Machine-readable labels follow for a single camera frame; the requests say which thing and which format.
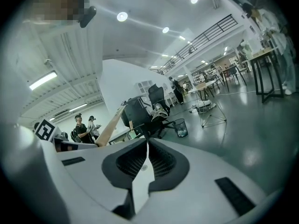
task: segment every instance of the wastebasket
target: wastebasket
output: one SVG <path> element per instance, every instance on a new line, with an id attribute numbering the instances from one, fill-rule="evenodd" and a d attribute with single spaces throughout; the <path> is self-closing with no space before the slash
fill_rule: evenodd
<path id="1" fill-rule="evenodd" d="M 177 119 L 172 123 L 178 137 L 183 138 L 188 135 L 188 130 L 184 119 Z"/>

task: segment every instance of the metal railing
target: metal railing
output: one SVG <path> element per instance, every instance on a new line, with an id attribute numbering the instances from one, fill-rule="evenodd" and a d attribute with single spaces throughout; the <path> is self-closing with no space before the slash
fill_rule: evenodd
<path id="1" fill-rule="evenodd" d="M 228 15 L 227 17 L 223 18 L 209 29 L 204 31 L 202 34 L 197 36 L 193 39 L 189 44 L 184 46 L 179 52 L 176 53 L 175 58 L 171 58 L 168 62 L 165 63 L 164 66 L 161 67 L 160 71 L 161 74 L 167 73 L 181 61 L 183 61 L 186 57 L 191 55 L 194 51 L 196 51 L 201 46 L 205 45 L 209 41 L 213 40 L 220 34 L 224 33 L 225 31 L 229 30 L 233 26 L 237 25 L 238 23 L 233 18 L 232 14 Z"/>

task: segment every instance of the black office chair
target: black office chair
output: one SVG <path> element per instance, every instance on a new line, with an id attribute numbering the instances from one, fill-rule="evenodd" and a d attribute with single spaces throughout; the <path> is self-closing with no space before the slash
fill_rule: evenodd
<path id="1" fill-rule="evenodd" d="M 163 123 L 166 119 L 162 117 L 159 117 L 152 122 L 152 116 L 146 110 L 147 104 L 141 101 L 141 96 L 129 99 L 124 105 L 127 106 L 121 114 L 121 119 L 126 127 L 130 127 L 129 122 L 132 121 L 134 131 L 137 135 L 136 138 L 143 135 L 145 138 L 149 138 L 158 131 L 158 138 L 161 139 L 162 137 L 160 134 L 163 129 L 174 129 L 174 127 L 168 126 L 173 121 Z"/>
<path id="2" fill-rule="evenodd" d="M 239 83 L 239 79 L 238 79 L 238 76 L 237 76 L 237 69 L 236 69 L 236 67 L 232 68 L 232 69 L 229 69 L 228 70 L 228 74 L 229 74 L 229 76 L 231 76 L 234 79 L 234 82 L 235 82 L 235 78 L 234 77 L 236 77 L 237 81 Z"/>
<path id="3" fill-rule="evenodd" d="M 167 106 L 164 99 L 164 90 L 163 87 L 157 87 L 156 84 L 149 88 L 149 100 L 152 104 L 152 108 L 155 109 L 155 104 L 159 103 L 163 109 L 170 114 L 170 107 Z"/>

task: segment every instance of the backpack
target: backpack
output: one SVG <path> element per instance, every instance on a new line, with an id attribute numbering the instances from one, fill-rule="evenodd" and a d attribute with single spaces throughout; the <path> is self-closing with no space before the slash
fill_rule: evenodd
<path id="1" fill-rule="evenodd" d="M 71 139 L 75 142 L 75 143 L 82 143 L 82 140 L 79 138 L 77 132 L 76 132 L 76 128 L 73 129 L 73 131 L 71 132 Z"/>

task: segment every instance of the black cap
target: black cap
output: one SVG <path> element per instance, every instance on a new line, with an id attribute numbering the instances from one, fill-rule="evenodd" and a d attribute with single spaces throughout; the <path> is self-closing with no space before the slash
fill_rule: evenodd
<path id="1" fill-rule="evenodd" d="M 96 120 L 93 115 L 89 117 L 88 121 L 90 121 L 91 119 Z"/>
<path id="2" fill-rule="evenodd" d="M 252 5 L 250 5 L 249 3 L 244 3 L 244 4 L 242 5 L 242 9 L 243 9 L 243 11 L 246 13 L 246 16 L 247 16 L 248 18 L 251 17 L 252 9 L 254 9 Z"/>
<path id="3" fill-rule="evenodd" d="M 81 114 L 76 114 L 75 119 L 81 117 Z"/>

